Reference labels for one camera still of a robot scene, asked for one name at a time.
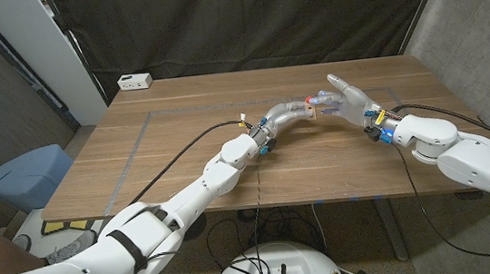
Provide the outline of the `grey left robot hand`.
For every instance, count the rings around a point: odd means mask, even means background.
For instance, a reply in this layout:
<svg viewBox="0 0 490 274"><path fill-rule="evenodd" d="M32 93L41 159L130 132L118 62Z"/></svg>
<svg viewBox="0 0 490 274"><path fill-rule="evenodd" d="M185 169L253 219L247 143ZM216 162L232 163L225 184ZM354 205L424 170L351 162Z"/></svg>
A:
<svg viewBox="0 0 490 274"><path fill-rule="evenodd" d="M261 148L275 139L286 126L296 120L309 120L314 114L313 108L304 101L279 103L268 110L260 123L250 130L250 137Z"/></svg>

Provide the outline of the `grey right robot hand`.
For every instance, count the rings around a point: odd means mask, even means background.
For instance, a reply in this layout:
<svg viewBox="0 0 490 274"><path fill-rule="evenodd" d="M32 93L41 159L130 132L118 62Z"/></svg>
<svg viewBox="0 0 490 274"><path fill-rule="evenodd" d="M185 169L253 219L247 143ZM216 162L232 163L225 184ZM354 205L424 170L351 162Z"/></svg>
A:
<svg viewBox="0 0 490 274"><path fill-rule="evenodd" d="M400 117L382 108L369 98L362 90L349 85L343 79L328 74L328 81L336 91L318 91L316 97L307 99L312 105L324 104L328 107L321 110L322 114L330 114L355 124L365 132L374 129L394 131L401 121Z"/></svg>

